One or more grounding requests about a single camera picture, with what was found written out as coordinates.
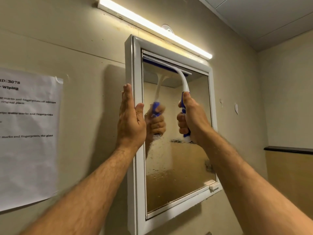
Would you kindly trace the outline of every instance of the fluorescent tube light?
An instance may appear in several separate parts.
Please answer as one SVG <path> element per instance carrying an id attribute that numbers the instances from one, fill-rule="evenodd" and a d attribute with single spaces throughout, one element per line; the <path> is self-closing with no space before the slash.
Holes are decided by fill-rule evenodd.
<path id="1" fill-rule="evenodd" d="M 188 50 L 195 55 L 198 55 L 204 59 L 211 59 L 212 55 L 206 51 L 200 49 L 199 47 L 193 45 L 192 43 L 183 40 L 182 38 L 170 33 L 169 31 L 159 27 L 158 25 L 146 20 L 145 18 L 135 14 L 134 12 L 120 6 L 119 4 L 111 0 L 99 0 L 98 8 L 109 12 L 112 15 L 115 15 L 135 26 L 138 26 L 148 32 L 168 40 L 169 42 L 182 47 L 185 50 Z"/>

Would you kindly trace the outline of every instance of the black ledge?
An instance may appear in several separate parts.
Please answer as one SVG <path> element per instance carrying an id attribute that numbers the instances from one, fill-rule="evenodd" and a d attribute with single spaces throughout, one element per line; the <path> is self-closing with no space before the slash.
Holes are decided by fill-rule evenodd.
<path id="1" fill-rule="evenodd" d="M 313 155 L 313 149 L 268 146 L 268 147 L 265 147 L 264 150 L 267 150 L 267 151 L 278 151 L 278 152 L 287 152 L 287 153 L 311 154 L 311 155 Z"/>

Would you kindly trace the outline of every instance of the person's right arm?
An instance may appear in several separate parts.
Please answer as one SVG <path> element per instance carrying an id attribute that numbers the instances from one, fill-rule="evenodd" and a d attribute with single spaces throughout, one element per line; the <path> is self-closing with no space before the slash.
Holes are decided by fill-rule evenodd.
<path id="1" fill-rule="evenodd" d="M 183 95 L 186 116 L 178 114 L 179 132 L 208 155 L 234 213 L 246 235 L 309 235 L 313 221 L 261 177 L 207 120 L 188 92 Z"/>

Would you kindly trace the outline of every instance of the hand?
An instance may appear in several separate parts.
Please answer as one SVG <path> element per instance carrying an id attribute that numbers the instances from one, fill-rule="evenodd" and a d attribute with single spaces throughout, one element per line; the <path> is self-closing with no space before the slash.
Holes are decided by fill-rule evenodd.
<path id="1" fill-rule="evenodd" d="M 130 149 L 135 154 L 143 145 L 146 139 L 146 122 L 143 117 L 143 106 L 143 103 L 139 103 L 135 107 L 131 85 L 124 85 L 117 125 L 116 146 L 118 148 Z"/>
<path id="2" fill-rule="evenodd" d="M 203 108 L 191 98 L 189 92 L 184 92 L 183 101 L 186 107 L 186 115 L 182 113 L 177 115 L 179 132 L 181 134 L 187 134 L 189 128 L 191 140 L 199 144 L 201 142 L 202 132 L 211 129 L 211 125 Z"/>
<path id="3" fill-rule="evenodd" d="M 154 134 L 163 135 L 166 131 L 166 123 L 164 122 L 164 116 L 162 115 L 165 111 L 164 105 L 159 105 L 156 108 L 156 113 L 161 113 L 158 117 L 152 116 L 152 105 L 145 114 L 145 122 L 147 124 L 147 138 L 146 141 L 151 143 L 153 141 Z"/>

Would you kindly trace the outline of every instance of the white paper sheet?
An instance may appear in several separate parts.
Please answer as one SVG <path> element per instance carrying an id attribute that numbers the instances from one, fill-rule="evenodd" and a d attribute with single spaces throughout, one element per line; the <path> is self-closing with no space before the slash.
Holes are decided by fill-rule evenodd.
<path id="1" fill-rule="evenodd" d="M 0 68 L 0 211 L 57 191 L 63 80 Z"/>

